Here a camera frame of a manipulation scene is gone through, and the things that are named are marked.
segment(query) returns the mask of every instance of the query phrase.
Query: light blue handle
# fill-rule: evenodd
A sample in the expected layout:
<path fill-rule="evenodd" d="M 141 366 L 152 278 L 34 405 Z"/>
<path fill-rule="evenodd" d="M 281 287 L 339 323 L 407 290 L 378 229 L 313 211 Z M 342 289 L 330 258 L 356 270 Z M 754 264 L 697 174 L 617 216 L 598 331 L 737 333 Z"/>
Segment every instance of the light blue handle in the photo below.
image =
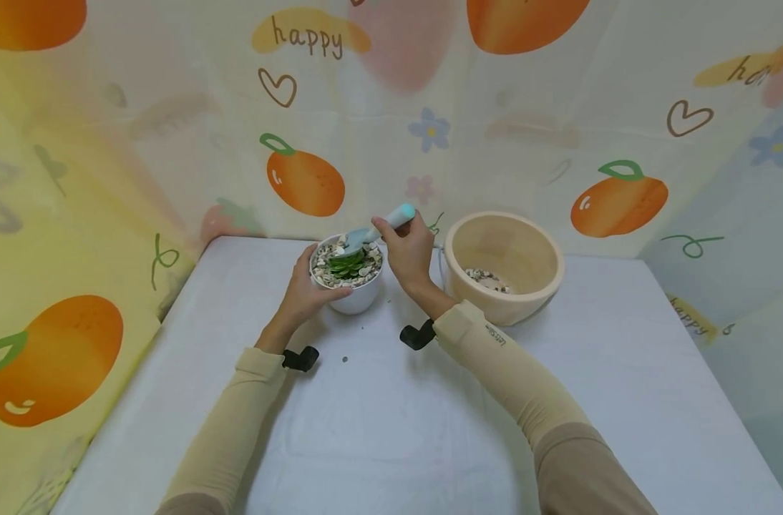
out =
<path fill-rule="evenodd" d="M 383 217 L 389 224 L 397 229 L 398 227 L 402 226 L 404 223 L 412 220 L 414 216 L 417 214 L 417 211 L 414 210 L 414 206 L 410 204 L 403 204 L 397 207 L 396 210 L 388 213 L 386 217 Z M 364 242 L 373 242 L 377 238 L 380 238 L 380 232 L 377 231 L 377 229 L 373 228 L 371 231 L 369 231 L 369 234 L 366 234 L 366 237 L 364 238 Z"/>

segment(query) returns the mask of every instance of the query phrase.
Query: green succulent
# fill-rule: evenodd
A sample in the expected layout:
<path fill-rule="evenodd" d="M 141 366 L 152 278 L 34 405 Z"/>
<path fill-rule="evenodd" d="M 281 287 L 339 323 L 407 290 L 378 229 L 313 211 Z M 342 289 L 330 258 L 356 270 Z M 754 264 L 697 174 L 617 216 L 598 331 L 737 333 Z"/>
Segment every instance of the green succulent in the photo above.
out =
<path fill-rule="evenodd" d="M 360 269 L 368 266 L 366 253 L 360 249 L 352 255 L 333 255 L 329 258 L 329 273 L 339 280 L 360 276 Z"/>

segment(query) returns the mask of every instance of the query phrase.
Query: printed backdrop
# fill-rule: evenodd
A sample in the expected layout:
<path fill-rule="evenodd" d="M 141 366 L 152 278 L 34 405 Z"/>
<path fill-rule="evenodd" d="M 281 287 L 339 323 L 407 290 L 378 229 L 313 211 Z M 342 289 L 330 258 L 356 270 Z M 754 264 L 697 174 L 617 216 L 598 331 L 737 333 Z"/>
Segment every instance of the printed backdrop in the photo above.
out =
<path fill-rule="evenodd" d="M 632 257 L 782 102 L 783 0 L 0 1 L 0 514 L 54 503 L 217 235 L 409 201 Z"/>
<path fill-rule="evenodd" d="M 642 257 L 783 487 L 783 103 Z"/>

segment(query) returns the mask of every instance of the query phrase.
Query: person's right hand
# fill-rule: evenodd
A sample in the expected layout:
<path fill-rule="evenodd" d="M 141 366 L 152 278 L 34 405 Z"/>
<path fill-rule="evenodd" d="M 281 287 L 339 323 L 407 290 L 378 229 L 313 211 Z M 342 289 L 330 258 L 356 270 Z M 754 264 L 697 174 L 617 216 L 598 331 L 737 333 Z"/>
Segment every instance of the person's right hand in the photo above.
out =
<path fill-rule="evenodd" d="M 429 231 L 420 211 L 415 213 L 412 221 L 404 223 L 397 231 L 380 217 L 372 218 L 371 223 L 386 240 L 389 266 L 403 291 L 411 295 L 413 288 L 430 284 L 429 264 L 432 260 L 434 234 Z"/>

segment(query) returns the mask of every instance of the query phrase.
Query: arm sleeve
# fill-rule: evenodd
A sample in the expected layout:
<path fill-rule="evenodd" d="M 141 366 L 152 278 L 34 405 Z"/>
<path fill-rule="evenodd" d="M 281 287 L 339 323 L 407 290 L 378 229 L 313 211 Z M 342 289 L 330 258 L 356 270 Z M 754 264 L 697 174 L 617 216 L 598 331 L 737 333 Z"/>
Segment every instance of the arm sleeve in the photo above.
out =
<path fill-rule="evenodd" d="M 656 513 L 564 385 L 482 311 L 464 300 L 434 331 L 526 435 L 544 514 Z"/>
<path fill-rule="evenodd" d="M 157 515 L 228 515 L 268 408 L 286 378 L 283 356 L 246 348 L 171 479 Z"/>

